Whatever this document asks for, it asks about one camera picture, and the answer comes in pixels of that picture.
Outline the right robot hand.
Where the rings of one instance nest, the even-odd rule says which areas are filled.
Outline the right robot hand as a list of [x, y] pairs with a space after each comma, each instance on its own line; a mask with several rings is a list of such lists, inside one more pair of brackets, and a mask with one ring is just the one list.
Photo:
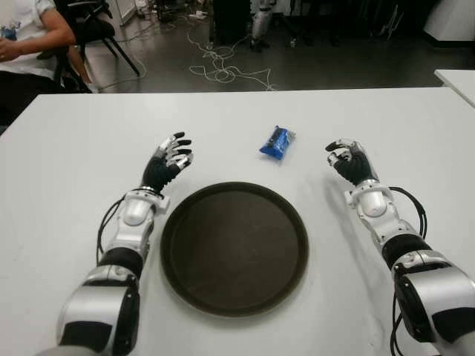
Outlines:
[[366, 181], [379, 182], [378, 174], [359, 142], [351, 139], [338, 139], [331, 142], [325, 151], [329, 153], [327, 161], [330, 166], [354, 186]]

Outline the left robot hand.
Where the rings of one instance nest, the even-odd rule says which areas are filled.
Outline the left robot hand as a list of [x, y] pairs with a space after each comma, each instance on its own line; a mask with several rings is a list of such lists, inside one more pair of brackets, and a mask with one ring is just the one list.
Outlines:
[[185, 133], [178, 132], [167, 137], [158, 145], [148, 161], [142, 175], [141, 188], [160, 193], [193, 160], [190, 139], [184, 139]]

